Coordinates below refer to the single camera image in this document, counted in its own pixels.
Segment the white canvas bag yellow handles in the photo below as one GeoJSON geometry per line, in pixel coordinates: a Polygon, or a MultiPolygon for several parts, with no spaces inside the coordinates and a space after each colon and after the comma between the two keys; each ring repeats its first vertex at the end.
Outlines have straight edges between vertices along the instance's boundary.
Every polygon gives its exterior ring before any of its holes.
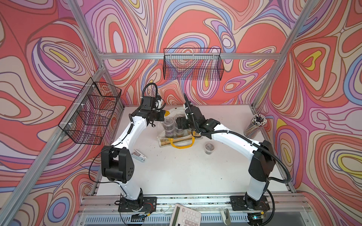
{"type": "Polygon", "coordinates": [[[196,139],[202,137],[191,129],[178,129],[176,119],[184,117],[183,107],[166,110],[165,120],[156,124],[157,140],[160,147],[172,146],[177,149],[186,149],[194,145],[196,139]]]}

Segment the seed jar removed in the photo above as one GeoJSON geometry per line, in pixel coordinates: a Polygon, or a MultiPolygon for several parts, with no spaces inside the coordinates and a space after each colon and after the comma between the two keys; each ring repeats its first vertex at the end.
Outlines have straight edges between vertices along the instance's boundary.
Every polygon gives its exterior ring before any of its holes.
{"type": "Polygon", "coordinates": [[[175,127],[175,134],[176,137],[183,137],[184,136],[184,130],[183,129],[178,129],[175,127]]]}
{"type": "Polygon", "coordinates": [[[205,143],[204,145],[204,151],[206,154],[211,155],[215,150],[215,146],[214,144],[212,144],[211,142],[205,143]]]}

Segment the seed jar purple label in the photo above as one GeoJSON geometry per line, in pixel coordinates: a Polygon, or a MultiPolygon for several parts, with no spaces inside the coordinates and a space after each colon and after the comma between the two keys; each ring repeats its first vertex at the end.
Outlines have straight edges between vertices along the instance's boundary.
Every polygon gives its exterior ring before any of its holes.
{"type": "Polygon", "coordinates": [[[163,126],[165,129],[165,135],[166,137],[174,137],[175,134],[175,125],[174,125],[174,120],[172,117],[166,117],[164,122],[163,122],[163,126]]]}

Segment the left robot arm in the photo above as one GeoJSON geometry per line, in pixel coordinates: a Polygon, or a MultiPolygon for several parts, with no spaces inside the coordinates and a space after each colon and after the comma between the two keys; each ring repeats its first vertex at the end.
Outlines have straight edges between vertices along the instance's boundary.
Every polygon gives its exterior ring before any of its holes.
{"type": "Polygon", "coordinates": [[[155,127],[154,122],[164,121],[164,107],[157,85],[148,83],[141,93],[140,106],[129,114],[130,122],[126,129],[112,145],[104,146],[100,153],[102,176],[120,187],[124,195],[120,204],[127,205],[131,211],[140,211],[144,205],[142,189],[131,181],[135,171],[131,151],[147,126],[155,127]]]}

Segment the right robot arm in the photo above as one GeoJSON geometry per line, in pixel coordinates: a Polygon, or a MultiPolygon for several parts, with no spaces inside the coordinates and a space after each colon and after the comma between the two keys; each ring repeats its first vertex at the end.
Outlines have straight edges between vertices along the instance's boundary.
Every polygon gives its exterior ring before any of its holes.
{"type": "Polygon", "coordinates": [[[274,153],[270,142],[257,142],[232,131],[215,119],[206,119],[200,109],[193,105],[186,94],[183,105],[185,116],[176,119],[177,128],[191,129],[202,137],[221,142],[244,155],[249,160],[248,172],[251,176],[249,187],[244,196],[244,205],[256,210],[262,196],[268,191],[270,181],[287,184],[291,175],[285,164],[274,153]],[[279,164],[286,174],[285,179],[271,177],[275,164],[279,164]]]}

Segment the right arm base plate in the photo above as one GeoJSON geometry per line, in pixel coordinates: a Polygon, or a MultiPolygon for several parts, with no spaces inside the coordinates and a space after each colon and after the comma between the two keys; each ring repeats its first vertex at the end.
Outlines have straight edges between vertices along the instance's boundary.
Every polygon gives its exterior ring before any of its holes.
{"type": "Polygon", "coordinates": [[[266,196],[261,196],[259,201],[255,201],[250,197],[244,195],[230,196],[230,204],[234,211],[269,211],[270,205],[266,196]]]}

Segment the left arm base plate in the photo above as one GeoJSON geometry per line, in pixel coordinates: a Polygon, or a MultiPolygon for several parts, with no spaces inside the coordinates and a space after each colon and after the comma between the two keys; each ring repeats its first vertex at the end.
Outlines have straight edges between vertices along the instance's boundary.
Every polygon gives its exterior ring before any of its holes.
{"type": "Polygon", "coordinates": [[[156,210],[157,197],[146,196],[137,200],[131,201],[124,197],[115,201],[115,205],[118,206],[119,212],[145,212],[152,213],[156,210]]]}

